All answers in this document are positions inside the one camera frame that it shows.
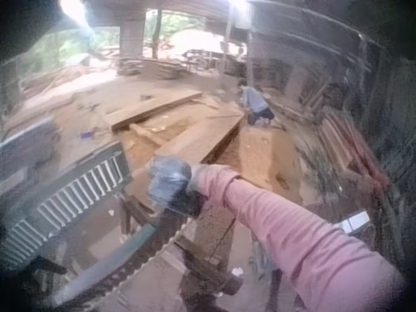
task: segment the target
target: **gray work glove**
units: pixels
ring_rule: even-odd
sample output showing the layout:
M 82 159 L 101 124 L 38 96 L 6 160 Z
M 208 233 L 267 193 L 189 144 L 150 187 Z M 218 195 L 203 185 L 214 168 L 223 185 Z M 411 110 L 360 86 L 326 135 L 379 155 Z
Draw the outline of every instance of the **gray work glove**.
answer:
M 202 198 L 196 191 L 196 172 L 177 157 L 156 157 L 150 166 L 151 181 L 148 196 L 164 209 L 170 209 L 186 216 L 198 216 L 202 208 Z

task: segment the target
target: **pink long-sleeve shirt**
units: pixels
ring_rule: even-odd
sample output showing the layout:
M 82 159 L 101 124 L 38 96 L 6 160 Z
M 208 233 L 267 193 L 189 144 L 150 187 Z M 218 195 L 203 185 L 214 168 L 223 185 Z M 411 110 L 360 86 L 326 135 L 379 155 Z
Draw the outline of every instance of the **pink long-sleeve shirt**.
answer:
M 374 311 L 398 296 L 398 270 L 317 215 L 238 178 L 226 166 L 198 174 L 198 191 L 249 227 L 289 277 L 308 311 Z

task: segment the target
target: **blue shirt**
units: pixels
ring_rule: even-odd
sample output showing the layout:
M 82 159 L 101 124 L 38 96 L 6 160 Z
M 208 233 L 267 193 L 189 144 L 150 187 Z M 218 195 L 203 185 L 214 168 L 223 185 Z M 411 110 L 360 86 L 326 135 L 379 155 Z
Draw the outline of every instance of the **blue shirt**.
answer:
M 250 86 L 245 86 L 242 91 L 242 103 L 254 112 L 261 112 L 268 108 L 268 104 L 259 91 Z

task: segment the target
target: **metal grate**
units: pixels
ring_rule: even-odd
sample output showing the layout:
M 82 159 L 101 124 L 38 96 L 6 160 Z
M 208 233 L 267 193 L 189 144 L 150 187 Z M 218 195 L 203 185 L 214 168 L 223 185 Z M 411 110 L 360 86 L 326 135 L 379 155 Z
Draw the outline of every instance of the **metal grate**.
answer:
M 9 270 L 23 268 L 64 228 L 74 225 L 86 215 L 85 211 L 121 190 L 130 180 L 119 142 L 101 148 L 81 160 L 81 164 L 74 164 L 46 188 L 11 209 L 1 243 L 2 265 Z

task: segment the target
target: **glove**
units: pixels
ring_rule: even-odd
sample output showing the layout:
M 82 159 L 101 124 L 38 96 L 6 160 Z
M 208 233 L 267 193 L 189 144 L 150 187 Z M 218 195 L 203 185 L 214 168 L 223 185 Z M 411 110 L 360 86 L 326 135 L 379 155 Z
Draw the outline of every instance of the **glove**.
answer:
M 196 190 L 196 176 L 204 166 L 191 167 L 177 157 L 154 158 L 150 165 L 149 198 L 163 209 L 185 216 L 198 216 L 202 197 Z

